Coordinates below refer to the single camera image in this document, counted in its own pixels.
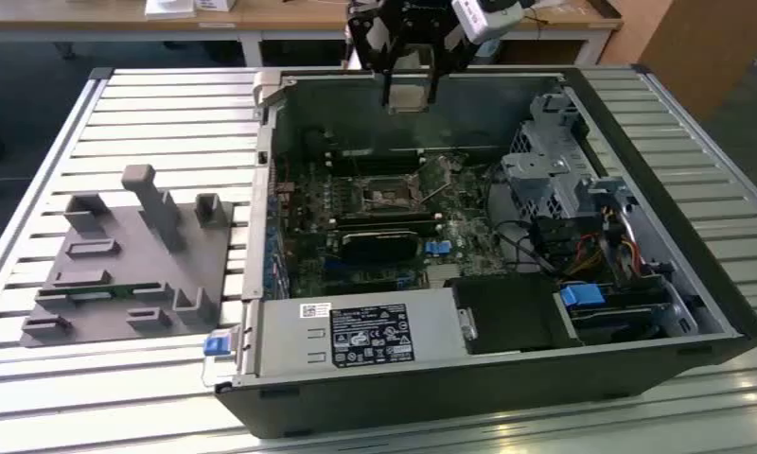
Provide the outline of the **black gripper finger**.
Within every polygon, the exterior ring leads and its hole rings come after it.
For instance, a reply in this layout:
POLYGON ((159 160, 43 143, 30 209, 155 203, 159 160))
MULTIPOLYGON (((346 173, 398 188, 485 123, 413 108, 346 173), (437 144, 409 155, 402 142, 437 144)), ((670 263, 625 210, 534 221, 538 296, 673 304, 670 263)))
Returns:
POLYGON ((465 35, 460 24, 450 31, 440 31, 430 44, 432 61, 429 68, 428 104, 437 100, 440 79, 454 72, 461 72, 472 62, 478 46, 465 35))
POLYGON ((382 81, 381 105, 390 99, 392 72, 397 59, 396 36, 390 28, 392 19, 381 13, 353 13, 348 15, 346 29, 358 62, 382 81))

